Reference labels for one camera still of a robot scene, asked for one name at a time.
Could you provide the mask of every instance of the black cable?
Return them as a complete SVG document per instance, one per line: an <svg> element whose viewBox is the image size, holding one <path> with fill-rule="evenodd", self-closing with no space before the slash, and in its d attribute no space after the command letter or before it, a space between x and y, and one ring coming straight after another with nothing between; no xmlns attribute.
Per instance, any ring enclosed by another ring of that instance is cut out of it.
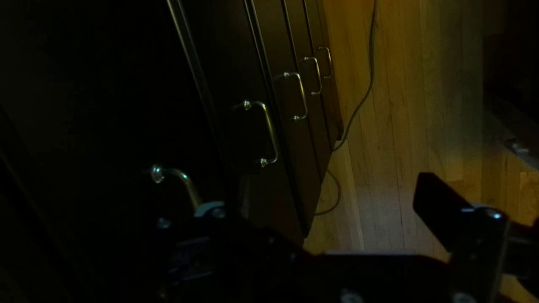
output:
<svg viewBox="0 0 539 303"><path fill-rule="evenodd" d="M375 28L375 23L376 23L377 2L378 2L377 0L374 0L374 7L372 8L371 27L370 27L370 32L369 32L369 71L370 71L369 88L367 88L367 91L365 92L365 96L363 97L363 99L361 99L361 102L357 105L356 109L352 113L352 116L350 116L350 120L348 121L346 130L344 131L344 135L342 137L341 143L339 143L339 145L336 148L334 148L333 151L340 149L344 145L346 140L348 139L350 126L352 125L354 118L357 116L357 113L360 111L361 106L363 105L363 103L365 103L367 97L372 91L372 83L374 82L374 28Z"/></svg>
<svg viewBox="0 0 539 303"><path fill-rule="evenodd" d="M342 190L341 190L341 184L338 182L337 180L337 177L335 177L335 175L327 170L327 173L333 178L333 181L335 181L335 185L337 186L337 202L335 202L335 204L328 210L325 210L325 211L321 211L321 212L317 212L316 214L314 214L315 216L321 216L321 215L325 215L327 213L329 213L330 211L334 210L335 208L337 208L339 202L341 201L341 195L342 195Z"/></svg>

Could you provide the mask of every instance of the wooden floor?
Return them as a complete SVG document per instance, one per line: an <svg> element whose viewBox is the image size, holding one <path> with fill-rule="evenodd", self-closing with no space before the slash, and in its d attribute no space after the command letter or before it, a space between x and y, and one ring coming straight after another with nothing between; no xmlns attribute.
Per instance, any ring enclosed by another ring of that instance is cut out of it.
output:
<svg viewBox="0 0 539 303"><path fill-rule="evenodd" d="M323 4L348 121L369 84L373 0ZM342 185L342 202L315 218L308 251L412 251L446 260L412 209L421 171L436 173L470 202L533 222L539 174L503 148L511 134L482 106L482 20L480 0L378 0L374 87L329 168ZM336 197L327 176L318 211ZM509 278L502 292L538 302Z"/></svg>

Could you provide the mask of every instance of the electrical cord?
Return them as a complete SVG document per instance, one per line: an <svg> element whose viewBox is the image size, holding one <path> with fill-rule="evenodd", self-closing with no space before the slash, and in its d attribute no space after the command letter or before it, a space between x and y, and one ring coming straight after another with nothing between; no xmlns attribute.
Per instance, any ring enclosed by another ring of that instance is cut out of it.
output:
<svg viewBox="0 0 539 303"><path fill-rule="evenodd" d="M348 133L350 132L350 127L352 125L352 122L354 121L354 118L357 116L357 113L360 111L361 106L363 106L363 104L367 100L367 97L372 91L372 83L374 82L374 28L375 28L375 23L376 23L377 2L378 2L377 0L374 0L374 7L372 8L372 19L371 19L371 25L370 25L370 30L369 30L369 73L370 73L369 88L367 88L367 91L365 92L365 96L363 96L363 99L361 99L360 103L356 106L356 109L352 113L352 116L350 116L350 120L348 121L346 130L344 131L344 135L342 137L341 143L339 143L339 145L335 147L333 151L340 149L344 145L346 140L348 139Z"/></svg>
<svg viewBox="0 0 539 303"><path fill-rule="evenodd" d="M369 30L369 74L370 74L369 87L367 88L367 91L365 92L365 95L361 99L360 103L354 109L352 116L350 116L350 120L348 121L346 130L344 131L344 135L342 137L341 143L339 143L339 145L333 149L334 152L339 150L341 147L343 147L344 143L348 139L348 133L350 132L350 127L352 125L352 122L354 121L354 118L357 116L357 113L360 111L361 106L363 106L363 104L367 100L367 97L372 91L372 84L374 82L374 29L375 29L375 24L376 24L377 2L378 0L374 0L374 7L372 8L372 18L371 18L371 24L370 24L370 30ZM328 170L327 173L333 178L333 181L335 181L335 185L337 186L337 190L338 190L337 201L331 208L325 211L317 212L316 214L314 214L315 216L321 216L321 215L330 213L331 211L336 209L339 203L341 202L341 196L342 196L341 184L339 183L337 177L335 177L335 175L330 170Z"/></svg>
<svg viewBox="0 0 539 303"><path fill-rule="evenodd" d="M335 181L335 185L337 186L337 192L338 192L338 194L337 194L337 202L335 202L335 204L331 208L329 208L328 210L315 213L314 214L315 216L321 216L321 215L325 215L325 214L329 213L330 211L337 208L339 202L341 201L341 195L342 195L341 184L338 182L337 177L335 177L335 175L330 170L328 170L327 173L328 173L328 175L330 175L333 178L333 181Z"/></svg>

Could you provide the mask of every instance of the drawer handle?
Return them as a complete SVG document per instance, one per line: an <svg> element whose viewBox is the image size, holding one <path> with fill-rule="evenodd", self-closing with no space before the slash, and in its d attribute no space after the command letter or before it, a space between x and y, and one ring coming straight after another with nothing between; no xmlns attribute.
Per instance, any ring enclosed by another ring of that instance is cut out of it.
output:
<svg viewBox="0 0 539 303"><path fill-rule="evenodd" d="M183 185L185 185L185 188L187 189L189 200L191 200L191 205L193 206L194 210L202 205L202 198L198 194L198 191L189 175L176 168L163 168L159 164L154 164L151 166L150 176L155 183L161 183L167 175L177 177L182 181Z"/></svg>
<svg viewBox="0 0 539 303"><path fill-rule="evenodd" d="M245 101L243 101L243 108L246 111L248 111L249 109L251 109L253 107L253 104L260 106L264 110L264 116L266 117L266 124L268 126L268 131L269 131L269 135L270 135L269 137L271 138L271 143L273 145L273 152L275 154L273 156L273 159L271 159L271 160L268 160L266 158L260 158L260 160L259 160L260 166L265 167L268 164L272 164L272 163L277 162L277 159L279 158L279 151L277 150L277 140L275 138L275 130L274 130L274 127L273 127L273 123L271 121L270 113L268 112L268 109L267 109L267 107L266 107L266 105L264 103L262 103L260 101L251 102L249 100L245 100Z"/></svg>
<svg viewBox="0 0 539 303"><path fill-rule="evenodd" d="M329 48L327 48L325 46L319 47L318 50L325 50L327 52L327 54L328 54L329 75L325 75L324 79L329 79L333 75L333 63L331 62L331 52L330 52Z"/></svg>
<svg viewBox="0 0 539 303"><path fill-rule="evenodd" d="M316 59L316 57L305 57L301 59L301 61L308 60L314 61L314 64L316 65L316 77L318 79L318 87L320 88L317 92L311 92L310 94L313 96L319 95L320 93L322 93L322 78L320 77L320 67L318 66L318 60Z"/></svg>
<svg viewBox="0 0 539 303"><path fill-rule="evenodd" d="M296 77L297 80L298 80L299 88L300 88L300 94L301 94L301 101L303 101L303 110L305 111L303 113L303 115L301 115L301 116L298 116L298 115L292 116L291 120L294 120L295 122L298 122L300 120L305 119L307 117L307 114L308 114L307 100L305 99L305 91L303 90L303 81L301 81L301 76L298 73L295 73L295 72L293 72L293 73L284 72L284 73L278 75L276 77L276 80L280 79L280 78L286 79L286 78L289 78L289 77L292 77L292 76Z"/></svg>

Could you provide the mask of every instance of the metal drawer handle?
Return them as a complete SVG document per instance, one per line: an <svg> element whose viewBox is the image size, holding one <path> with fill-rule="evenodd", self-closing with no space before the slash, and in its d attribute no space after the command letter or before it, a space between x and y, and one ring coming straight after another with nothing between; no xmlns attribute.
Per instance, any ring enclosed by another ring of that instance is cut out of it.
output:
<svg viewBox="0 0 539 303"><path fill-rule="evenodd" d="M271 159L271 160L268 160L266 158L260 158L260 160L259 160L260 166L265 167L268 164L272 164L272 163L277 162L277 159L279 158L279 151L277 150L277 139L275 138L275 130L274 130L274 127L273 127L273 123L271 122L270 113L268 112L268 109L267 109L267 107L266 107L266 105L264 103L262 103L260 101L251 102L249 100L245 100L245 101L243 101L243 108L246 111L248 111L249 109L252 108L253 104L260 106L264 110L264 116L266 117L266 124L268 126L268 131L269 131L269 135L270 135L269 137L271 138L271 143L273 145L273 152L275 154L273 156L273 159Z"/></svg>
<svg viewBox="0 0 539 303"><path fill-rule="evenodd" d="M300 121L300 120L303 120L307 117L307 114L308 114L308 111L307 111L307 100L305 99L305 91L303 90L303 81L301 81L301 76L298 74L298 73L289 73L289 72L284 72L280 75L278 75L275 79L280 79L280 78L289 78L289 77L296 77L298 79L298 83L299 83L299 88L300 88L300 94L301 94L301 101L303 101L303 110L305 111L303 115L301 116L292 116L292 120L294 120L295 122L297 121Z"/></svg>
<svg viewBox="0 0 539 303"><path fill-rule="evenodd" d="M331 52L330 52L329 48L327 48L325 46L319 47L318 50L326 50L326 52L328 53L329 75L325 75L324 79L331 78L331 76L333 75L333 63L331 62Z"/></svg>
<svg viewBox="0 0 539 303"><path fill-rule="evenodd" d="M198 191L193 184L193 181L186 173L176 168L163 168L159 164L154 164L151 166L150 176L155 183L161 183L167 175L177 177L182 181L183 185L185 185L185 188L187 189L187 193L189 194L189 200L191 200L191 204L194 210L196 210L200 205L202 205L202 198L198 194Z"/></svg>
<svg viewBox="0 0 539 303"><path fill-rule="evenodd" d="M320 88L317 92L311 92L310 94L313 96L319 95L322 92L322 78L320 78L320 67L318 66L318 60L316 59L316 57L305 57L301 59L301 61L308 61L308 60L314 61L314 64L316 65L316 76L318 79L318 87Z"/></svg>

